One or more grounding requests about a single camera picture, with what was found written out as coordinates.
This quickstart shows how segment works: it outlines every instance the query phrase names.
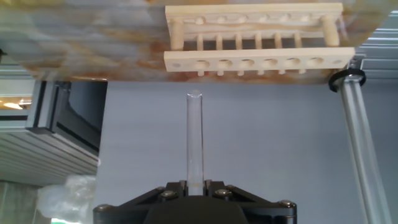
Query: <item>gray background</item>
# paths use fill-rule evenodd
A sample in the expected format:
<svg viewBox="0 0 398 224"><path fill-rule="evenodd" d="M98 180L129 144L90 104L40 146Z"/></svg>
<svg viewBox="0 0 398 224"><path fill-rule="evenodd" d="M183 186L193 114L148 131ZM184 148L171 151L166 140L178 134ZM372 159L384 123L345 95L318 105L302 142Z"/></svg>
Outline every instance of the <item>gray background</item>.
<svg viewBox="0 0 398 224"><path fill-rule="evenodd" d="M96 204L120 205L186 179L185 96L194 89L203 93L206 179L292 200L299 223L364 223L340 96L326 85L110 82ZM369 81L363 91L392 205L398 82Z"/></svg>

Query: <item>glass test tube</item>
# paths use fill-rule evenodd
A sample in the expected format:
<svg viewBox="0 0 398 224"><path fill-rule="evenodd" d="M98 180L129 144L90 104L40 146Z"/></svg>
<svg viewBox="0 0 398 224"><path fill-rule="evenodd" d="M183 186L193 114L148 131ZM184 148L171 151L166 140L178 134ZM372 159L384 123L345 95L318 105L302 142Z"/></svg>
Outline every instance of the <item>glass test tube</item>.
<svg viewBox="0 0 398 224"><path fill-rule="evenodd" d="M188 195L203 195L202 97L198 90L187 95L187 186Z"/></svg>

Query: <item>black bracket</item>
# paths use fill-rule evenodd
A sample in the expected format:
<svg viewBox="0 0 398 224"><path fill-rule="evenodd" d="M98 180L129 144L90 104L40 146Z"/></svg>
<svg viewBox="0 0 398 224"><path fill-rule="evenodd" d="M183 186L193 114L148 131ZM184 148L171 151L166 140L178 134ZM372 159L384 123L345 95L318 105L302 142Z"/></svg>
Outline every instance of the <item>black bracket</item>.
<svg viewBox="0 0 398 224"><path fill-rule="evenodd" d="M269 202L222 181L207 180L203 196L187 193L185 182L170 182L117 207L99 205L94 224L297 224L295 203Z"/></svg>
<svg viewBox="0 0 398 224"><path fill-rule="evenodd" d="M338 85L336 84L336 81L341 79L341 78L346 78L349 77L351 75L356 75L356 76L360 76L361 79L359 81L359 84L361 86L363 86L366 82L366 75L365 72L362 71L361 69L357 69L357 68L349 68L346 70L342 70L334 75L331 76L331 78L329 79L329 88L331 91L334 91L335 93L337 93L338 90Z"/></svg>

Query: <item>test tube rack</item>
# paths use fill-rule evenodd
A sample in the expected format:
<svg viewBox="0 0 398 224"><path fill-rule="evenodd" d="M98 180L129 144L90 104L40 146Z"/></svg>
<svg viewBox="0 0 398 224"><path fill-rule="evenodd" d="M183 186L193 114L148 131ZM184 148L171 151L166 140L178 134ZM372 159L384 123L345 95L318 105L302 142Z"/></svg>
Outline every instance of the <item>test tube rack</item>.
<svg viewBox="0 0 398 224"><path fill-rule="evenodd" d="M343 68L354 56L353 47L339 47L337 20L342 3L233 4L166 6L171 50L164 53L168 72L298 70ZM324 38L326 47L304 47L302 38ZM295 48L282 48L282 39L294 39ZM274 39L275 49L263 49L263 39ZM216 42L204 50L203 42ZM236 50L223 50L224 40L235 40ZM243 49L254 40L256 49ZM184 42L196 41L197 50L183 51Z"/></svg>

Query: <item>bolt head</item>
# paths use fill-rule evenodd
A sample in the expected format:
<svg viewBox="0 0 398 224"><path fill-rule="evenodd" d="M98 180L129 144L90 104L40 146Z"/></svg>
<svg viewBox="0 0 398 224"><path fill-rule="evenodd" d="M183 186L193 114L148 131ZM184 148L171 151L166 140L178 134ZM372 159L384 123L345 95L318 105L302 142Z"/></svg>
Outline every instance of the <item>bolt head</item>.
<svg viewBox="0 0 398 224"><path fill-rule="evenodd" d="M296 206L296 204L294 202L290 201L290 200L281 200L279 202L279 204L283 205L283 206L285 206L287 208L291 208L291 207L295 207Z"/></svg>
<svg viewBox="0 0 398 224"><path fill-rule="evenodd" d="M219 196L228 196L228 195L231 194L231 192L230 192L229 190L226 190L226 189L219 189L219 190L216 190L215 193L216 193L217 195L219 195Z"/></svg>
<svg viewBox="0 0 398 224"><path fill-rule="evenodd" d="M162 193L163 197L171 197L174 196L176 193L174 191L171 190L166 190L165 192Z"/></svg>
<svg viewBox="0 0 398 224"><path fill-rule="evenodd" d="M99 212L102 212L102 211L105 211L105 210L107 210L107 209L109 209L111 207L112 207L112 205L102 204L102 205L98 205L97 207L95 207L95 210L99 211Z"/></svg>
<svg viewBox="0 0 398 224"><path fill-rule="evenodd" d="M232 190L235 188L235 186L228 184L227 186L225 186L228 190Z"/></svg>

